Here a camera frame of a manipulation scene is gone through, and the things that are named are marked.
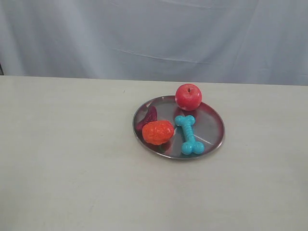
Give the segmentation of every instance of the white fabric backdrop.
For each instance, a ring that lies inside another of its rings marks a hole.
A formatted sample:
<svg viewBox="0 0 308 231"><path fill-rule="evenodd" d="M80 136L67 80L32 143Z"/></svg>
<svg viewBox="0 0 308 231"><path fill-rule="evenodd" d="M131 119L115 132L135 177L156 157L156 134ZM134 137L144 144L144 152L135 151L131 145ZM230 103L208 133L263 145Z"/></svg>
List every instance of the white fabric backdrop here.
<svg viewBox="0 0 308 231"><path fill-rule="evenodd" d="M7 75L308 85L308 0L0 0Z"/></svg>

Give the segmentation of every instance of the stainless steel plate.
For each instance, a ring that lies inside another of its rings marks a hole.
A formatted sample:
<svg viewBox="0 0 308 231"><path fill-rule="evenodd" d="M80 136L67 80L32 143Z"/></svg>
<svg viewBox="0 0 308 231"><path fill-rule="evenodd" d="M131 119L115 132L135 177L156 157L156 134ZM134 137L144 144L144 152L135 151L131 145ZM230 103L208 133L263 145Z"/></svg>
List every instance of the stainless steel plate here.
<svg viewBox="0 0 308 231"><path fill-rule="evenodd" d="M159 146L146 143L141 132L135 129L138 122L144 118L150 105L157 109L157 120L169 120L175 127L175 135L171 140ZM205 145L205 151L201 155L184 155L181 153L181 145L185 142L184 136L181 127L176 127L174 124L174 118L179 115L192 115L195 117L196 123L192 127L194 136L197 141ZM158 155L178 160L197 159L209 155L221 146L225 135L223 121L213 108L205 103L201 103L195 111L186 112L177 106L174 96L162 96L143 104L135 113L133 129L137 139L145 148Z"/></svg>

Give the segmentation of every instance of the dark red object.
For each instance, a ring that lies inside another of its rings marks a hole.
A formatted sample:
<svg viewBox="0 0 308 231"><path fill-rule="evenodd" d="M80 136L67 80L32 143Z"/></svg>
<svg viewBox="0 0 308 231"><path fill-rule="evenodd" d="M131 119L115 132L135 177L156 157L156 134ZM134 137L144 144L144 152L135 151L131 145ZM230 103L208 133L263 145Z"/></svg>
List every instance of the dark red object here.
<svg viewBox="0 0 308 231"><path fill-rule="evenodd" d="M184 84L175 93L175 101L180 109L193 111L197 109L202 101L202 93L194 84Z"/></svg>
<svg viewBox="0 0 308 231"><path fill-rule="evenodd" d="M174 135L173 125L168 120L153 121L143 126L142 136L147 143L160 145Z"/></svg>
<svg viewBox="0 0 308 231"><path fill-rule="evenodd" d="M157 110L154 106L150 106L149 109L148 109L148 112L145 115L145 117L143 118L143 120L141 120L136 125L136 130L142 131L142 128L143 128L144 125L146 125L147 123L150 123L152 121L156 121L156 120L157 120Z"/></svg>

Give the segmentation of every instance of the white table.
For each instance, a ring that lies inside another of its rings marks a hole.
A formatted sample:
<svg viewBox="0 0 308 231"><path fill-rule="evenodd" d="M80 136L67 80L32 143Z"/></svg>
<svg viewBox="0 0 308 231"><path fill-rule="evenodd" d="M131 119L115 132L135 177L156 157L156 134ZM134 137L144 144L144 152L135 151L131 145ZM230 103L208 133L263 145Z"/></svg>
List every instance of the white table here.
<svg viewBox="0 0 308 231"><path fill-rule="evenodd" d="M132 131L179 85L0 77L0 230L307 231L308 88L199 83L226 139L181 162Z"/></svg>

